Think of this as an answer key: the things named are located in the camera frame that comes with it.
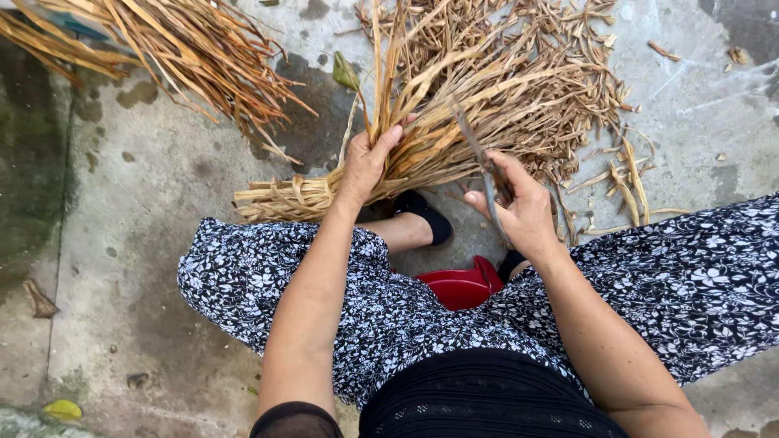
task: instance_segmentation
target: hand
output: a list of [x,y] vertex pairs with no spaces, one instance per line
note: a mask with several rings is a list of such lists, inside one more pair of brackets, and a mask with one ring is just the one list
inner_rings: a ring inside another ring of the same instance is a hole
[[360,132],[349,142],[344,175],[338,186],[337,199],[360,208],[371,196],[371,191],[384,172],[387,154],[403,137],[403,127],[413,122],[416,114],[406,117],[400,125],[395,125],[383,133],[371,148],[368,133]]
[[[515,199],[508,210],[498,204],[495,205],[495,209],[503,231],[506,232],[514,248],[533,265],[564,248],[557,240],[552,223],[549,191],[532,179],[516,158],[497,150],[487,150],[486,154],[503,170],[513,187]],[[480,213],[489,217],[484,193],[468,192],[465,194],[465,200]]]

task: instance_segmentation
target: black shoe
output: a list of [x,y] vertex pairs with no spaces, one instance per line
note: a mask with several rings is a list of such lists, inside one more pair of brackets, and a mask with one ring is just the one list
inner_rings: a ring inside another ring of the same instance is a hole
[[525,256],[520,254],[519,251],[516,249],[510,249],[509,252],[506,254],[506,258],[503,259],[503,261],[500,263],[500,267],[498,268],[498,278],[500,278],[500,281],[503,282],[503,284],[506,284],[511,280],[509,276],[511,275],[511,271],[514,270],[515,267],[518,267],[520,263],[527,260]]
[[436,209],[428,205],[428,201],[414,190],[401,193],[392,205],[393,216],[401,213],[413,213],[425,219],[433,230],[433,242],[430,246],[446,243],[454,236],[451,223]]

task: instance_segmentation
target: wrist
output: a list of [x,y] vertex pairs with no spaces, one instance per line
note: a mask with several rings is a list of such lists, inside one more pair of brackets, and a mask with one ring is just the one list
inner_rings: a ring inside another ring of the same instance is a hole
[[344,214],[348,217],[357,220],[357,215],[362,208],[362,202],[357,201],[353,196],[343,196],[337,194],[333,202],[330,204],[328,211],[333,210],[340,214]]
[[527,260],[540,274],[555,270],[560,264],[570,263],[571,257],[565,245],[555,240],[539,251],[527,255]]

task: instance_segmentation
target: black shirt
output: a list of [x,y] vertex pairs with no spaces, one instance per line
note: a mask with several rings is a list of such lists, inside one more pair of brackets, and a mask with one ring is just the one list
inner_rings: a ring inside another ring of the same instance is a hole
[[[251,438],[337,438],[313,404],[266,412]],[[627,435],[570,382],[530,357],[496,348],[448,351],[409,366],[360,414],[360,437],[611,437]]]

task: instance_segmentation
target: concrete floor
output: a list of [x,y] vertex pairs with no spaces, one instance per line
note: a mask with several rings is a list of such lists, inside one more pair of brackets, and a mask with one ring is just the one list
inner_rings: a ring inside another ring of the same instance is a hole
[[[82,426],[117,438],[247,435],[256,401],[247,388],[257,385],[260,357],[181,300],[178,258],[201,217],[236,220],[232,192],[247,180],[321,175],[334,165],[353,95],[330,79],[332,55],[341,50],[363,71],[372,60],[362,35],[333,36],[358,25],[351,0],[238,6],[279,30],[269,32],[291,53],[280,72],[307,82],[300,95],[323,114],[311,120],[293,112],[294,124],[280,136],[304,167],[246,150],[229,121],[213,124],[173,104],[150,86],[145,70],[112,82],[79,69],[87,85],[73,90],[0,44],[3,404],[38,408],[67,397],[82,407]],[[699,210],[779,189],[777,13],[778,0],[619,2],[609,30],[619,36],[611,64],[634,86],[630,103],[642,104],[641,114],[625,120],[657,148],[657,169],[643,179],[653,209]],[[684,60],[659,57],[650,39]],[[730,44],[752,59],[723,73]],[[640,156],[649,154],[634,143]],[[717,161],[722,153],[728,158]],[[583,162],[574,184],[604,168],[598,157]],[[468,267],[474,254],[497,262],[494,232],[446,196],[461,191],[454,184],[437,190],[425,195],[452,219],[457,239],[435,256],[418,250],[396,257],[399,272]],[[588,200],[598,228],[628,223],[616,214],[618,197],[605,191],[596,185],[566,197],[578,226],[587,226]],[[30,318],[30,304],[14,287],[27,276],[62,310],[52,321]],[[715,437],[776,438],[778,364],[775,348],[685,391]],[[128,388],[127,377],[137,373],[149,381]],[[356,436],[356,412],[341,411],[346,435]]]

